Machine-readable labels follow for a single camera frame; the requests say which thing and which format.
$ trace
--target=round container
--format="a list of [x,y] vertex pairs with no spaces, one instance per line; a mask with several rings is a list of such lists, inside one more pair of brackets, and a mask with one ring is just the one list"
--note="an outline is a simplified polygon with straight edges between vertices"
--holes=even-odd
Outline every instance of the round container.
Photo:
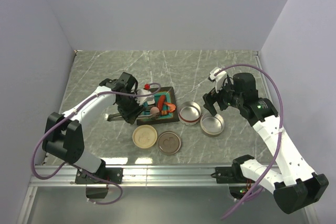
[[224,119],[219,115],[212,116],[210,113],[206,113],[201,118],[202,132],[207,136],[219,136],[224,130]]
[[202,115],[201,107],[196,102],[184,102],[179,106],[179,119],[185,125],[198,123]]
[[137,147],[147,149],[155,144],[158,133],[150,125],[141,125],[134,130],[132,138]]
[[177,153],[182,146],[180,137],[171,131],[163,132],[158,138],[158,148],[166,155]]

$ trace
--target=wall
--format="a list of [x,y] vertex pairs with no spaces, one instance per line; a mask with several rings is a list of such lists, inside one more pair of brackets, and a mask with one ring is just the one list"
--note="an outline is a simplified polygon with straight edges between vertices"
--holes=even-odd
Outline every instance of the wall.
[[48,0],[81,50],[260,50],[287,0]]
[[47,116],[59,109],[74,53],[46,0],[0,0],[0,6],[0,216],[11,224],[27,191],[33,148]]
[[329,188],[315,204],[321,223],[335,223],[336,0],[288,0],[262,50],[264,69],[279,85],[285,126]]

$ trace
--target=metal bowl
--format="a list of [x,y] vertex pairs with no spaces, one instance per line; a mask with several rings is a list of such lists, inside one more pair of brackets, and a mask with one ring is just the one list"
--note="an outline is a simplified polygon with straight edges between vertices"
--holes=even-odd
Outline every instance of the metal bowl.
[[210,113],[206,113],[201,118],[202,132],[207,136],[219,136],[224,130],[224,119],[219,115],[212,116]]
[[202,115],[201,107],[196,102],[184,102],[179,106],[179,119],[185,125],[198,123]]

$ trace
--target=beige lid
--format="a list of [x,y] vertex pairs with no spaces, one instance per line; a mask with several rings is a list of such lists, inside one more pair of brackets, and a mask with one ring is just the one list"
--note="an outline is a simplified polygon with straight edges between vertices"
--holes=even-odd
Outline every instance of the beige lid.
[[137,147],[147,149],[155,144],[158,133],[150,125],[141,125],[134,130],[132,138]]

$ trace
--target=marble tabletop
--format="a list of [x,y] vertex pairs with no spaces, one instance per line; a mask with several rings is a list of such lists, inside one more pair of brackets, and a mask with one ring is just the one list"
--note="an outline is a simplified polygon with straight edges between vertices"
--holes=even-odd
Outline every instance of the marble tabletop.
[[[257,59],[253,51],[241,50],[79,51],[72,66],[61,112],[85,99],[105,78],[116,79],[125,71],[138,80],[139,87],[150,82],[159,82],[163,87],[173,86],[177,106],[185,101],[195,101],[204,113],[202,96],[213,87],[207,79],[209,72],[216,66],[234,63],[256,66]],[[227,72],[232,76],[242,71],[255,76],[259,97],[267,97],[257,70],[237,67]],[[182,139],[180,151],[167,156],[156,145],[147,150],[134,145],[132,133],[136,124],[107,122],[106,114],[117,113],[117,107],[111,106],[84,129],[85,148],[104,158],[108,164],[231,163],[234,158],[245,154],[256,157],[261,163],[271,160],[268,148],[238,110],[216,109],[225,120],[225,129],[217,137],[204,135],[199,124],[185,126],[175,122],[154,125],[158,134],[173,131]],[[45,161],[46,165],[61,163],[52,155]]]

